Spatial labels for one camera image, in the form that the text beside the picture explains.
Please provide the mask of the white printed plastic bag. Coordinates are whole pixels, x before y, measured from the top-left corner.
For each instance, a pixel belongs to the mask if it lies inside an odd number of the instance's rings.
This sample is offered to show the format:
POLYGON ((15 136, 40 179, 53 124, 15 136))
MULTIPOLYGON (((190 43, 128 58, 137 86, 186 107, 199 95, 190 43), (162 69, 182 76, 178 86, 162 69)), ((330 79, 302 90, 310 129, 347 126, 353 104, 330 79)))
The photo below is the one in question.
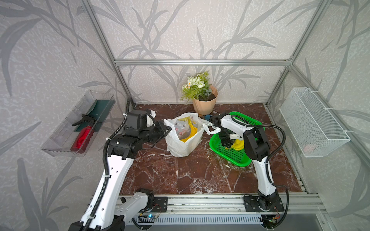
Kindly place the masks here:
POLYGON ((203 134, 208 135, 217 134, 220 128, 213 125, 210 121, 202 119, 197 113, 184 113, 174 119, 165 119, 164 124, 170 126, 172 130, 165 137, 167 143, 167 151, 174 157, 187 157, 200 144, 203 134), (194 127, 198 128, 195 136, 190 138, 187 142, 181 140, 190 135, 190 127, 188 120, 192 121, 194 127))

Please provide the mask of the green perforated plastic basket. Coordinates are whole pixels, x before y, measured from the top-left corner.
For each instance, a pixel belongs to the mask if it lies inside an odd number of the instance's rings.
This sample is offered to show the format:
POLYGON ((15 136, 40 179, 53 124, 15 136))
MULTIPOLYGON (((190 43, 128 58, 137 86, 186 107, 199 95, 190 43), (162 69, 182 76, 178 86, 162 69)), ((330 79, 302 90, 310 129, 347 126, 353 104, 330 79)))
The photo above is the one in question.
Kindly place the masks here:
MULTIPOLYGON (((230 112, 229 114, 242 117, 250 125, 262 125, 260 121, 254 118, 251 118, 245 114, 242 114, 240 112, 234 111, 234 112, 230 112)), ((212 121, 213 117, 214 116, 212 115, 205 116, 206 120, 210 122, 212 121)), ((244 142, 239 139, 231 140, 231 141, 232 141, 232 145, 230 146, 230 148, 222 146, 222 142, 221 142, 221 139, 219 138, 219 133, 218 133, 211 137, 209 146, 216 154, 226 159, 227 161, 231 162, 232 164, 239 166, 239 167, 247 167, 251 163, 251 160, 245 154, 244 142)))

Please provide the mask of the orange-yellow single banana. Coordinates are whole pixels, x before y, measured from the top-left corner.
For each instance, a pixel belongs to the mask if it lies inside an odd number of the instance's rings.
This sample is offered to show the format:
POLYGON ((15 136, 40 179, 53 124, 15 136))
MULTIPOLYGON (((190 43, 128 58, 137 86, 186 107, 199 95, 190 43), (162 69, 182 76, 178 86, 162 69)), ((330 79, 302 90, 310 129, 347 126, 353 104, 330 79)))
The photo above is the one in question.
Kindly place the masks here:
POLYGON ((196 133, 198 132, 198 128, 194 127, 194 125, 192 124, 192 121, 190 119, 188 120, 188 125, 190 127, 190 135, 188 137, 182 139, 181 140, 182 142, 187 142, 190 138, 195 136, 196 133))

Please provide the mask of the yellow banana bunch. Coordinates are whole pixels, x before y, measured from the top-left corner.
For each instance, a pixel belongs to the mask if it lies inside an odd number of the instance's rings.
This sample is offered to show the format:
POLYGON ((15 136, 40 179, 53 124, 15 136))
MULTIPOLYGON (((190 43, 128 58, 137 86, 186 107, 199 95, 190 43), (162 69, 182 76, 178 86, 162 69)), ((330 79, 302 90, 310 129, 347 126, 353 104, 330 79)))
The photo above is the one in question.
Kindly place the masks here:
POLYGON ((234 149, 236 151, 244 149, 244 140, 235 140, 235 142, 231 146, 231 149, 234 149))

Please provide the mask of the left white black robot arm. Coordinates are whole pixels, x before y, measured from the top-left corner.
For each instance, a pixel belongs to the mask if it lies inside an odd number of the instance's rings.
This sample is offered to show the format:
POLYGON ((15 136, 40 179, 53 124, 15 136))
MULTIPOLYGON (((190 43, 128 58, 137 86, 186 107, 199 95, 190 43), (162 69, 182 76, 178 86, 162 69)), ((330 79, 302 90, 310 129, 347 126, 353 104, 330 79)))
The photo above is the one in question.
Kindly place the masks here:
POLYGON ((104 172, 94 197, 81 220, 72 223, 69 230, 123 231, 138 212, 150 208, 154 197, 150 190, 139 190, 120 208, 116 208, 116 203, 126 175, 143 144, 156 145, 170 131, 171 127, 157 121, 137 130, 125 125, 121 134, 109 138, 103 151, 104 172))

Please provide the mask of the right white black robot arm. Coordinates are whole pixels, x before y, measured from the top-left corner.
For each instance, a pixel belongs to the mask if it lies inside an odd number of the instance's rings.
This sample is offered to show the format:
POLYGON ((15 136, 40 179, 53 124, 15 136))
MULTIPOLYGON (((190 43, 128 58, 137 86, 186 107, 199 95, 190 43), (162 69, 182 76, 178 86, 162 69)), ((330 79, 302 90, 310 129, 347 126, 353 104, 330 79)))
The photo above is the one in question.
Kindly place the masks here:
POLYGON ((250 200, 252 204, 261 211, 273 208, 283 211, 269 163, 282 147, 271 151, 266 134, 266 128, 281 128, 263 125, 239 112, 207 116, 206 119, 216 127, 217 133, 210 140, 210 147, 215 153, 239 167, 253 164, 258 181, 258 196, 250 200))

